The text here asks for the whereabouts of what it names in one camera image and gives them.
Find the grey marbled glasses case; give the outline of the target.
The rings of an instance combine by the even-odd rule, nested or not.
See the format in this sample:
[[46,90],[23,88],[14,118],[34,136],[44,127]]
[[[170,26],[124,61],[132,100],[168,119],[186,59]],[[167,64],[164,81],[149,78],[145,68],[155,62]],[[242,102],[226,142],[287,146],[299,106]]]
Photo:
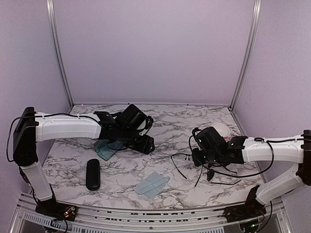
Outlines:
[[94,144],[94,150],[97,155],[105,161],[112,158],[118,151],[123,149],[119,141],[110,142],[109,140],[99,140]]

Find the black glasses case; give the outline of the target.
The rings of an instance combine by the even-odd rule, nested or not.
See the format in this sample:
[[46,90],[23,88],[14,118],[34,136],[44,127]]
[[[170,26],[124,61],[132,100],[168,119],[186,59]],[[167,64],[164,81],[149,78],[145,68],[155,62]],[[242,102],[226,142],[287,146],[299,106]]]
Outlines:
[[98,159],[91,159],[86,165],[86,187],[90,191],[100,188],[100,163]]

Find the light blue cleaning cloth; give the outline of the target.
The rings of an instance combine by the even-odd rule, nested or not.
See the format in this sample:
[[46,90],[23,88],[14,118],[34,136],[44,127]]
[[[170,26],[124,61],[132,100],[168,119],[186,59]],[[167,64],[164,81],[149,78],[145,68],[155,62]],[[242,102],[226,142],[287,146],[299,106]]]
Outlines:
[[111,150],[108,147],[98,148],[98,151],[97,151],[98,156],[106,161],[109,160],[115,153],[116,153],[115,150]]

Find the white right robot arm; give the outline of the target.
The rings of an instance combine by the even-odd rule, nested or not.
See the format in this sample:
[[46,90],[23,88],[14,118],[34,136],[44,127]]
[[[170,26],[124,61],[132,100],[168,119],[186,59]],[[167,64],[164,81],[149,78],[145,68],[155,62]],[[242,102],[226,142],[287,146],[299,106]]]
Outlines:
[[268,183],[253,188],[248,200],[241,206],[244,217],[252,217],[260,205],[292,190],[311,184],[311,132],[285,138],[234,136],[230,141],[220,136],[213,127],[194,128],[192,137],[198,144],[193,152],[198,166],[216,162],[221,166],[269,161],[268,171],[276,161],[292,162],[293,166]]

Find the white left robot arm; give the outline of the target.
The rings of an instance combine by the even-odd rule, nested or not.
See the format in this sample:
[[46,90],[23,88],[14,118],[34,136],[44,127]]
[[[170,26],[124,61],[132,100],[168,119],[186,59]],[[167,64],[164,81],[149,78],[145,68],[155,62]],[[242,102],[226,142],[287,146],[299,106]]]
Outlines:
[[130,104],[124,111],[110,114],[103,111],[84,115],[67,113],[46,114],[27,107],[22,116],[10,126],[7,142],[13,143],[13,158],[25,174],[43,209],[51,216],[61,212],[61,204],[54,199],[53,190],[44,175],[37,155],[38,142],[62,138],[107,139],[119,141],[126,148],[149,154],[155,150],[154,139],[147,133],[153,118]]

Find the black rimless sunglasses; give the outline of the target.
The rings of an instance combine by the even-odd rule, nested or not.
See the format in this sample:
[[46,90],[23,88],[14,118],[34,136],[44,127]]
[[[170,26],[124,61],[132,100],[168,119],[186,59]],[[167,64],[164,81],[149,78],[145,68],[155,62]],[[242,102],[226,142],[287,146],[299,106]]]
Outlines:
[[233,183],[213,182],[212,179],[213,179],[213,177],[214,177],[214,175],[215,175],[215,171],[214,171],[213,169],[209,168],[209,167],[206,167],[205,165],[201,165],[201,173],[200,173],[199,178],[197,179],[197,181],[196,181],[194,187],[196,187],[196,186],[198,185],[198,183],[199,183],[199,181],[200,181],[200,179],[201,179],[201,176],[202,176],[202,174],[203,174],[203,168],[205,168],[205,169],[207,170],[207,181],[208,181],[209,183],[211,183],[211,184],[219,184],[219,185],[229,185],[229,186],[232,186],[232,185],[236,185],[236,184],[238,184],[238,183],[241,182],[241,180],[237,180],[237,181],[235,181],[235,182],[233,182]]

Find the orange bowl white inside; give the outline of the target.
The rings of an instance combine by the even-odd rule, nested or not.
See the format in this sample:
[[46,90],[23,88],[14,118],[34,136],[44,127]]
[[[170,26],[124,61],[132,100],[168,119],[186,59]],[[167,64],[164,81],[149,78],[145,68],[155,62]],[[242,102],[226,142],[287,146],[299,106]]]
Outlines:
[[219,135],[224,138],[225,141],[228,140],[231,133],[228,126],[219,122],[212,123],[210,126],[213,127],[219,133]]

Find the light blue cloth front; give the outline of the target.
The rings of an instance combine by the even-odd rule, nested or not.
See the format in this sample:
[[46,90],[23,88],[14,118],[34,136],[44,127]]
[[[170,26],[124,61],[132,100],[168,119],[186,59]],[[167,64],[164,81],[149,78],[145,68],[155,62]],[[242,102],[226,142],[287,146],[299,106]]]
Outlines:
[[134,191],[139,195],[154,199],[166,186],[169,180],[170,177],[165,177],[154,171],[144,180],[141,180],[141,182],[134,187]]

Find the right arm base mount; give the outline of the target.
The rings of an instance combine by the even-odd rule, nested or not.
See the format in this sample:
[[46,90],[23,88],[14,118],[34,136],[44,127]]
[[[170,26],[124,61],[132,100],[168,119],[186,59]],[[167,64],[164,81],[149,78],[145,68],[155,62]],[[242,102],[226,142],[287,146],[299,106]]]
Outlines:
[[267,213],[265,205],[256,200],[258,188],[259,185],[250,190],[244,204],[224,208],[223,216],[228,223],[258,217]]

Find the aluminium front rail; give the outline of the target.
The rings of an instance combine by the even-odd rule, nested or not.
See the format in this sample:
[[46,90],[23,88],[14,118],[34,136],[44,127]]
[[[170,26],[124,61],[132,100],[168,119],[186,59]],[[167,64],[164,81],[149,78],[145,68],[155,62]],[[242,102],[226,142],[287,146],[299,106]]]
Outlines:
[[11,221],[10,233],[40,233],[46,229],[68,233],[240,233],[253,219],[227,222],[225,206],[195,209],[113,209],[77,205],[74,221],[61,222],[35,211],[33,196],[22,193]]

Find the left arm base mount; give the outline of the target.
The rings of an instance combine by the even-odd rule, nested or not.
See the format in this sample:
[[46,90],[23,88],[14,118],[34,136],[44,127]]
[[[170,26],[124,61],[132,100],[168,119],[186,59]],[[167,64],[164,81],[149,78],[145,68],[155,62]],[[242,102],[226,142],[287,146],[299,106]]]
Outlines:
[[55,194],[52,192],[52,197],[45,201],[36,199],[37,213],[54,217],[57,219],[64,219],[67,221],[74,221],[77,216],[78,207],[71,204],[60,203],[56,200]]

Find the aluminium frame post left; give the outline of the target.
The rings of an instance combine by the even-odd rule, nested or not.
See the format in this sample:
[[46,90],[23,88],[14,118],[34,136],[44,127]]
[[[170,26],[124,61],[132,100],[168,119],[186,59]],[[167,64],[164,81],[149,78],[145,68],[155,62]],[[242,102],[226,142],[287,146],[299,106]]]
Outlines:
[[64,60],[63,60],[62,52],[61,52],[61,45],[60,45],[60,40],[58,36],[56,16],[55,16],[55,10],[54,10],[54,1],[47,0],[46,4],[47,4],[47,13],[48,13],[48,19],[49,19],[49,25],[50,25],[50,31],[51,31],[51,36],[52,36],[52,43],[53,43],[56,63],[57,63],[57,67],[59,70],[61,82],[63,85],[63,89],[65,92],[68,105],[70,109],[72,109],[74,107],[74,102],[73,102],[73,97],[70,91],[69,82],[67,79],[66,69],[64,65]]

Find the aluminium frame post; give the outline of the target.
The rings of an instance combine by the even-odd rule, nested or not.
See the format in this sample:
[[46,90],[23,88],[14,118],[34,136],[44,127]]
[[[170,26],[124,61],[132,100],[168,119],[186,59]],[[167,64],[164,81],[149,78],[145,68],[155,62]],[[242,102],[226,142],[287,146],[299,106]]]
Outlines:
[[59,70],[61,82],[63,85],[63,89],[65,92],[68,105],[70,109],[72,109],[74,107],[74,102],[73,102],[73,97],[70,91],[69,82],[67,79],[66,69],[64,65],[64,60],[63,60],[62,52],[61,52],[61,45],[60,45],[60,40],[58,36],[56,16],[55,16],[55,10],[54,10],[54,1],[47,0],[46,4],[47,4],[47,13],[48,13],[48,19],[49,19],[49,25],[50,25],[50,31],[51,31],[51,36],[52,36],[52,43],[53,43],[56,63],[57,63],[57,67]]
[[231,99],[231,103],[229,106],[231,111],[234,111],[237,105],[238,99],[242,91],[243,83],[245,81],[245,77],[246,77],[246,73],[247,73],[247,69],[249,65],[249,60],[252,54],[252,50],[254,48],[256,35],[258,31],[261,7],[262,7],[262,0],[255,0],[254,6],[253,6],[253,13],[251,17],[250,30],[249,30],[248,39],[247,39],[246,48],[245,48],[245,53],[244,53],[244,57],[242,60],[242,65],[241,65],[241,69],[239,72],[239,77],[238,77],[238,81],[235,87],[235,91],[234,91],[234,94],[233,94],[233,97]]

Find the aluminium frame post right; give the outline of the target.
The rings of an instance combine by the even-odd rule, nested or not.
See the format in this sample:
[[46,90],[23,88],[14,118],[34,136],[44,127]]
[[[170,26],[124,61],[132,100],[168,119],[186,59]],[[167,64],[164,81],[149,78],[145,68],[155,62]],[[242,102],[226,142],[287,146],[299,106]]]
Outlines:
[[235,91],[234,91],[234,94],[233,94],[233,97],[231,99],[231,103],[229,106],[231,111],[234,111],[237,105],[238,99],[242,91],[243,83],[245,81],[245,77],[246,77],[246,73],[247,73],[247,69],[249,65],[249,60],[252,54],[252,50],[254,48],[256,35],[258,31],[261,7],[262,7],[262,0],[255,0],[254,6],[253,6],[253,13],[251,17],[250,30],[249,30],[248,39],[247,39],[246,48],[245,48],[245,53],[244,53],[244,57],[242,60],[242,65],[241,65],[241,69],[239,72],[239,77],[238,77],[238,81],[235,87]]

